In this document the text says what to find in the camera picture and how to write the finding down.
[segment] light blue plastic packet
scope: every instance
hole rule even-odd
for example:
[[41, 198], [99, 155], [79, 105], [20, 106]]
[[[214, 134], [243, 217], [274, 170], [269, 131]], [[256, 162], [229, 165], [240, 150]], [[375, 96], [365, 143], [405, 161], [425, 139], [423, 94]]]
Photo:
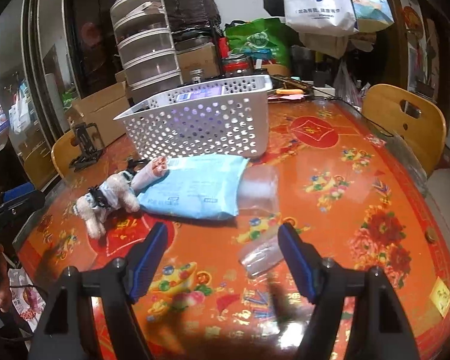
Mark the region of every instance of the light blue plastic packet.
[[237, 192], [248, 159], [208, 154], [167, 160], [168, 172], [138, 195], [151, 214], [225, 220], [239, 214]]

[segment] chair backrest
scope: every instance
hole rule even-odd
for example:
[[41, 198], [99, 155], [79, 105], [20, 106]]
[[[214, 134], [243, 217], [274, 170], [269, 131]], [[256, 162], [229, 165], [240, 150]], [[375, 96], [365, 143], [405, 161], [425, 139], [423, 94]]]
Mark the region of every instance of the chair backrest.
[[37, 190], [43, 188], [56, 175], [46, 142], [42, 142], [28, 155], [23, 168]]
[[[407, 102], [419, 112], [406, 113], [403, 107], [413, 108]], [[362, 113], [388, 131], [400, 135], [427, 176], [432, 174], [442, 155], [447, 132], [445, 118], [434, 103], [402, 88], [378, 84], [368, 90]]]
[[52, 161], [56, 171], [63, 180], [70, 171], [70, 162], [82, 154], [79, 146], [73, 146], [72, 140], [75, 139], [75, 134], [72, 130], [62, 135], [52, 147]]

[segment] orange tablecloth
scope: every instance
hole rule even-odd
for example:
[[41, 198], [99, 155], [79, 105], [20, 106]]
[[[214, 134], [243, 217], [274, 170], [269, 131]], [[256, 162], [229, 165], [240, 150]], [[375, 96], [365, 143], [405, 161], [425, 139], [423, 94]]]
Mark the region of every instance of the orange tablecloth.
[[[344, 267], [381, 265], [428, 359], [450, 333], [450, 310], [442, 318], [428, 297], [437, 276], [450, 289], [450, 252], [424, 199], [383, 143], [342, 107], [285, 103], [269, 110], [268, 149], [253, 163], [276, 167], [280, 211], [213, 228], [167, 221], [169, 247], [156, 285], [133, 307], [152, 352], [188, 359], [291, 357], [313, 306], [300, 297], [284, 262], [267, 280], [249, 280], [237, 257], [269, 226], [288, 221]], [[106, 238], [89, 240], [83, 221], [71, 213], [89, 186], [125, 169], [133, 153], [127, 137], [117, 140], [98, 164], [62, 182], [49, 206], [25, 226], [29, 235], [18, 254], [36, 283], [49, 287], [66, 266], [102, 267], [148, 234], [156, 218], [118, 211], [107, 221]], [[434, 243], [425, 238], [430, 229], [437, 233]], [[270, 286], [286, 304], [278, 318]], [[347, 299], [333, 359], [344, 355], [353, 304]], [[94, 309], [103, 355], [112, 359], [97, 299]]]

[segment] plush toy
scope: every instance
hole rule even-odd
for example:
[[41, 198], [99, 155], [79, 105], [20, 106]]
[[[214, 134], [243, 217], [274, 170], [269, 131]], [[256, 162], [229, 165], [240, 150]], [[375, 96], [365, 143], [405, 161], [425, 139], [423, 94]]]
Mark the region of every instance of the plush toy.
[[89, 237], [98, 239], [106, 233], [103, 223], [110, 212], [121, 207], [127, 212], [137, 212], [140, 205], [135, 194], [162, 178], [166, 172], [167, 160], [158, 157], [135, 176], [128, 171], [111, 175], [99, 187], [89, 188], [89, 193], [78, 198], [73, 212], [85, 221]]

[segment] white perforated basket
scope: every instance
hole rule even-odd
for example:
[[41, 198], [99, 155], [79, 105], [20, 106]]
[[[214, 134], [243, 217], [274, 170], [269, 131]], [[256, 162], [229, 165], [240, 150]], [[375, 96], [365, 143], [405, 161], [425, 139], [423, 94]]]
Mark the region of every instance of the white perforated basket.
[[[223, 87], [223, 93], [177, 103], [182, 93]], [[269, 76], [244, 76], [188, 85], [143, 100], [118, 115], [143, 158], [209, 153], [258, 157], [268, 143]]]

